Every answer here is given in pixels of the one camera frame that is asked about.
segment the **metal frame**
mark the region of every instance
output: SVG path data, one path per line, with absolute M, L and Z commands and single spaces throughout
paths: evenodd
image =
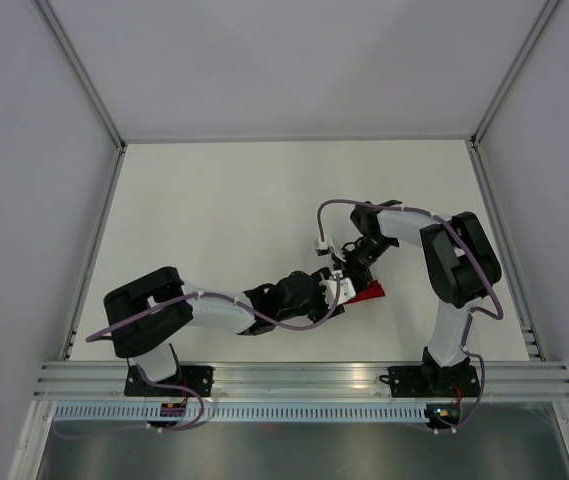
M 77 289 L 73 295 L 73 307 L 67 321 L 68 332 L 62 348 L 60 350 L 61 359 L 69 359 L 71 356 L 71 349 L 73 348 L 73 343 L 75 341 L 75 334 L 77 333 L 77 326 L 80 322 L 80 317 L 82 314 L 82 309 L 84 308 L 84 302 L 86 301 L 86 294 L 88 293 L 88 287 L 91 283 L 91 277 L 93 275 L 93 269 L 95 268 L 95 262 L 97 261 L 97 255 L 100 250 L 100 244 L 102 243 L 102 237 L 104 236 L 104 230 L 106 229 L 106 221 L 108 220 L 109 212 L 111 211 L 111 205 L 113 204 L 113 198 L 115 197 L 115 189 L 117 187 L 117 181 L 120 178 L 120 172 L 122 171 L 122 165 L 124 163 L 124 156 L 126 155 L 126 146 L 124 146 L 117 154 L 117 159 L 115 160 L 113 173 L 108 183 L 108 188 L 100 203 L 100 215 L 93 229 L 93 235 L 91 236 L 91 243 L 84 261 L 84 266 L 82 268 L 82 276 L 79 279 Z
M 106 220 L 113 200 L 119 172 L 126 150 L 126 142 L 119 134 L 104 103 L 85 67 L 77 55 L 67 33 L 49 0 L 32 0 L 42 16 L 53 40 L 69 64 L 80 86 L 105 130 L 118 149 L 103 207 L 96 225 L 87 256 L 85 268 L 75 295 L 74 309 L 69 321 L 69 334 L 61 350 L 61 358 L 69 356 L 75 329 L 86 297 L 88 284 L 95 266 Z M 530 59 L 531 53 L 556 13 L 561 0 L 546 0 L 524 42 L 511 63 L 506 75 L 483 115 L 473 135 L 464 139 L 469 151 L 484 206 L 504 264 L 505 275 L 522 324 L 524 339 L 529 350 L 530 362 L 487 362 L 485 402 L 525 403 L 549 402 L 554 405 L 559 428 L 569 455 L 569 375 L 561 362 L 546 361 L 539 346 L 531 311 L 527 303 L 511 241 L 499 211 L 494 188 L 487 166 L 481 156 L 479 142 L 484 137 L 493 119 L 508 96 L 516 79 Z M 439 139 L 436 136 L 417 136 L 411 139 Z M 353 140 L 407 139 L 407 137 L 356 137 Z M 283 141 L 283 140 L 336 140 L 336 138 L 229 138 L 190 139 L 192 142 L 219 141 Z M 161 139 L 139 139 L 135 143 L 167 143 Z M 370 409 L 379 406 L 406 406 L 440 402 L 443 399 L 412 399 L 408 402 L 390 397 L 389 389 L 377 378 L 391 365 L 408 365 L 411 362 L 389 363 L 215 363 L 215 385 L 212 398 L 230 405 L 285 405 L 292 401 L 309 405 L 354 405 L 355 409 Z M 42 458 L 45 442 L 53 416 L 61 414 L 58 406 L 101 405 L 131 406 L 139 399 L 123 397 L 127 367 L 123 362 L 47 362 L 42 366 L 34 391 L 33 402 L 24 427 L 10 478 L 35 478 Z
M 515 58 L 506 71 L 506 75 L 504 75 L 504 78 L 497 87 L 497 91 L 491 99 L 491 103 L 486 109 L 486 112 L 482 116 L 480 123 L 478 124 L 474 134 L 471 137 L 474 144 L 477 144 L 482 140 L 482 138 L 484 138 L 486 131 L 490 127 L 493 119 L 497 115 L 497 112 L 511 91 L 511 88 L 515 84 L 515 81 L 522 73 L 522 69 L 528 63 L 528 60 L 531 57 L 531 53 L 535 49 L 535 46 L 538 44 L 540 38 L 542 37 L 542 34 L 546 30 L 546 27 L 548 27 L 561 3 L 562 0 L 546 0 L 544 2 L 544 5 L 537 14 L 533 25 L 524 38 L 524 41 L 517 51 Z
M 122 150 L 126 145 L 122 136 L 120 135 L 111 115 L 108 113 L 100 94 L 97 92 L 91 77 L 88 75 L 84 64 L 80 60 L 80 57 L 73 47 L 73 43 L 69 38 L 62 22 L 55 12 L 55 9 L 49 2 L 49 0 L 32 0 L 35 9 L 39 13 L 40 17 L 46 24 L 53 41 L 57 45 L 62 57 L 66 60 L 66 63 L 71 68 L 71 71 L 75 75 L 80 87 L 86 94 L 89 103 L 93 107 L 97 118 L 102 123 L 102 126 L 111 137 L 111 140 L 115 144 L 118 150 Z
M 155 145 L 171 143 L 247 143 L 247 142 L 330 142 L 330 141 L 372 141 L 372 140 L 463 140 L 465 134 L 442 135 L 281 135 L 248 137 L 189 137 L 189 138 L 129 138 L 129 144 Z
M 403 403 L 378 380 L 388 367 L 419 362 L 208 363 L 211 398 L 225 402 Z M 136 401 L 124 397 L 126 362 L 46 362 L 33 400 Z M 444 398 L 410 402 L 441 403 Z M 561 362 L 486 362 L 484 401 L 569 402 L 569 375 Z

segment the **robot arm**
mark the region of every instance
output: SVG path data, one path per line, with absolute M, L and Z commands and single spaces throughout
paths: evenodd
M 461 347 L 466 345 L 472 312 L 476 309 L 486 312 L 478 307 L 478 303 L 488 294 L 487 285 L 494 285 L 502 275 L 497 257 L 477 217 L 469 212 L 453 217 L 429 216 L 417 209 L 407 208 L 405 211 L 396 206 L 400 204 L 397 201 L 381 204 L 388 209 L 381 211 L 368 203 L 342 202 L 357 205 L 351 220 L 362 236 L 354 242 L 354 248 L 344 249 L 341 256 L 333 253 L 332 259 L 335 268 L 342 269 L 353 279 L 357 293 L 369 287 L 372 282 L 369 267 L 390 246 L 399 246 L 399 241 L 403 241 L 424 251 L 430 283 L 439 297 L 439 307 L 433 337 L 424 349 L 420 378 L 416 380 L 418 384 L 424 384 L 425 389 L 420 390 L 424 392 L 423 396 L 448 396 L 455 386 L 468 383 L 467 380 L 473 383 L 476 373 Z M 458 247 L 449 230 L 455 232 L 457 241 L 465 245 L 472 260 Z M 329 252 L 330 249 L 324 249 L 318 253 Z M 478 266 L 484 279 L 480 278 Z M 415 378 L 415 375 L 410 373 L 409 377 Z M 474 390 L 466 396 L 476 394 Z M 416 391 L 409 389 L 408 396 L 411 392 L 415 396 Z
M 261 319 L 260 314 L 278 322 L 306 316 L 315 323 L 328 318 L 329 313 L 342 313 L 341 305 L 355 295 L 348 279 L 340 278 L 338 288 L 335 278 L 340 278 L 340 272 L 328 268 L 312 275 L 295 271 L 275 285 L 226 295 L 204 293 L 183 281 L 174 267 L 163 267 L 110 292 L 104 298 L 104 307 L 112 328 L 148 312 L 154 305 L 183 299 L 111 333 L 115 354 L 133 359 L 150 380 L 158 382 L 179 373 L 179 362 L 168 340 L 181 328 L 212 327 L 238 335 L 272 331 L 275 325 Z M 102 333 L 92 335 L 89 341 L 100 338 Z

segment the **enclosure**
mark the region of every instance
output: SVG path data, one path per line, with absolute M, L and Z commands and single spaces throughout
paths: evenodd
M 504 318 L 470 330 L 472 420 L 420 431 L 443 399 L 380 381 L 436 326 L 400 242 L 316 330 L 179 330 L 205 424 L 144 431 L 170 399 L 86 342 L 105 295 L 321 269 L 340 198 L 477 215 Z M 0 2 L 0 432 L 0 478 L 569 478 L 569 0 Z

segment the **red object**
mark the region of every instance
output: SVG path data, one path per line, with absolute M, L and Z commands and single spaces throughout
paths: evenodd
M 370 300 L 371 298 L 379 298 L 385 296 L 386 292 L 384 292 L 384 289 L 382 288 L 380 282 L 378 282 L 377 280 L 373 280 L 373 283 L 371 283 L 370 287 L 368 287 L 363 292 L 358 293 L 346 303 L 350 304 L 350 303 L 363 302 L 364 300 Z

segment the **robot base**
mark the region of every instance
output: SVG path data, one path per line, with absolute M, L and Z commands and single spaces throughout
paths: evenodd
M 391 387 L 393 398 L 477 397 L 480 382 L 475 367 L 466 358 L 451 367 L 440 367 L 424 349 L 422 365 L 389 367 L 380 381 Z
M 181 385 L 195 390 L 202 397 L 211 396 L 213 388 L 213 367 L 201 365 L 182 365 L 180 366 L 181 375 L 173 375 L 159 383 L 165 385 Z M 126 376 L 126 386 L 124 387 L 125 397 L 184 397 L 186 394 L 179 390 L 152 387 L 142 380 L 140 372 L 136 366 L 128 368 Z

